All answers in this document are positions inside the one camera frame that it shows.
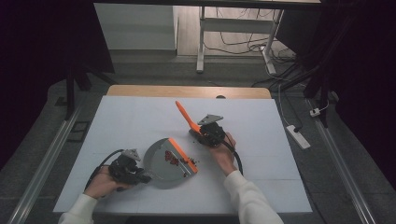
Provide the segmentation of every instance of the floor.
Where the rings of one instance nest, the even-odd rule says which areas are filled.
[[[197,7],[186,7],[180,10],[182,16],[198,15]],[[228,14],[222,9],[223,16],[233,16],[237,18],[244,14],[244,9],[236,10]],[[216,10],[210,12],[216,16]],[[250,17],[257,15],[257,11],[251,11]],[[108,74],[120,84],[139,85],[193,85],[193,86],[234,86],[250,87],[253,83],[266,80],[270,77],[263,68],[263,59],[256,52],[247,55],[225,54],[218,50],[206,51],[209,56],[205,59],[205,72],[202,75],[195,73],[196,45],[181,44],[183,42],[195,42],[194,34],[198,29],[198,21],[180,20],[178,33],[178,56],[167,53],[115,53],[112,60],[116,69],[116,74]],[[226,34],[226,42],[243,42],[248,40],[249,35],[229,35]],[[219,33],[207,34],[205,43],[213,48],[238,50],[247,49],[246,45],[224,46],[219,37]],[[279,43],[275,52],[279,52],[285,47]],[[276,69],[279,73],[285,71],[290,63],[277,63]],[[92,122],[97,106],[109,85],[96,76],[89,76],[92,88],[86,91],[76,90],[78,99],[86,98],[85,104],[78,115],[77,122]],[[269,83],[261,83],[257,88],[268,88]],[[305,138],[311,143],[309,150],[300,150],[296,143],[288,136],[290,147],[299,166],[302,178],[305,180],[305,188],[311,206],[314,210],[312,214],[281,214],[285,223],[363,223],[356,213],[356,208],[352,202],[352,197],[344,187],[343,180],[336,171],[334,162],[326,148],[322,137],[318,132],[315,120],[308,114],[309,106],[302,95],[304,86],[298,85],[287,91],[289,100],[284,93],[279,95],[276,91],[272,96],[282,108],[283,117],[289,123],[297,123],[295,113],[300,117],[304,128],[301,130]],[[25,137],[13,158],[0,173],[0,223],[6,223],[20,198],[34,176],[37,167],[50,148],[58,130],[64,122],[65,116],[65,82],[62,81],[53,85],[49,89],[49,99],[43,108],[42,114],[37,119],[31,131]],[[329,105],[328,121],[329,130],[333,134],[333,139],[337,143],[339,150],[344,157],[346,164],[352,173],[354,180],[375,216],[376,223],[392,224],[396,223],[394,207],[396,207],[396,193],[389,185],[385,177],[381,174],[375,163],[365,151],[364,147],[349,131],[346,125],[338,118],[334,106],[336,100],[332,99]],[[35,204],[26,218],[26,223],[56,223],[60,214],[53,214],[52,208],[55,205],[64,182],[73,167],[74,159],[81,148],[84,135],[80,132],[71,132],[67,135],[67,141],[49,172],[48,179],[42,190],[39,191]],[[95,214],[95,223],[125,223],[127,220],[132,223],[163,223],[165,219],[160,217],[120,217],[115,215]],[[171,218],[173,223],[182,223],[182,219]],[[218,220],[208,220],[207,222],[219,223]]]

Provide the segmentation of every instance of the table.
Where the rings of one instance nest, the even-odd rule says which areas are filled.
[[[227,99],[216,99],[219,95]],[[235,214],[222,186],[224,175],[205,147],[188,133],[175,100],[194,120],[208,111],[224,116],[219,125],[237,135],[238,146],[244,149],[239,155],[245,163],[246,179],[264,192],[277,212],[312,212],[275,101],[267,89],[134,85],[112,86],[102,99],[54,212],[69,209],[91,170],[112,151],[133,147],[143,157],[155,141],[173,137],[189,157],[199,161],[197,175],[176,184],[140,184],[134,190],[102,199],[95,211],[124,215]],[[172,199],[177,203],[168,206]]]

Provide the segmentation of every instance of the sweater sleeve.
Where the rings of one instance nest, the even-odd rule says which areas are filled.
[[[238,210],[241,224],[281,224],[279,215],[269,205],[259,188],[247,181],[239,171],[230,173],[224,186],[231,194],[231,203]]]
[[[93,224],[92,212],[97,203],[96,199],[80,194],[72,208],[61,215],[58,224]]]

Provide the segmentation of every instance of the white power strip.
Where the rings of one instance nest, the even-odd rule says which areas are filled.
[[[300,148],[307,149],[307,148],[311,147],[311,145],[309,145],[309,143],[305,140],[303,135],[300,134],[299,132],[295,133],[294,129],[295,129],[294,125],[290,125],[290,126],[286,127],[286,130],[289,131],[289,134],[294,138],[294,140],[297,142],[297,144],[300,146]]]

